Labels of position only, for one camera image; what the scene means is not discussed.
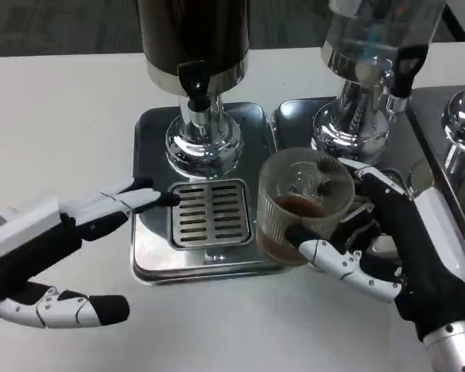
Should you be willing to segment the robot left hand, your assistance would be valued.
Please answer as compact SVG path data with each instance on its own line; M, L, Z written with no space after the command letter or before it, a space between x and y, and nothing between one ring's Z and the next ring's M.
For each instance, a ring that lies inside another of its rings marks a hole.
M105 237L134 215L174 207L180 197L153 189L150 177L131 177L80 201L47 196L0 212L0 319L40 329L110 326L128 319L122 295L86 295L34 282L85 242Z

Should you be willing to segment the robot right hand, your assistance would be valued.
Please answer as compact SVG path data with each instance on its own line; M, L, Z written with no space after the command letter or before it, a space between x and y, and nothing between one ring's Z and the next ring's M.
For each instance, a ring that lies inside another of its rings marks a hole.
M360 266L363 254L340 253L336 244L297 223L287 241L308 262L340 281L387 303L415 325L423 340L437 329L465 322L465 242L442 194L430 187L410 198L406 190L369 164L342 159L360 182L384 233L393 239L400 277L386 281Z

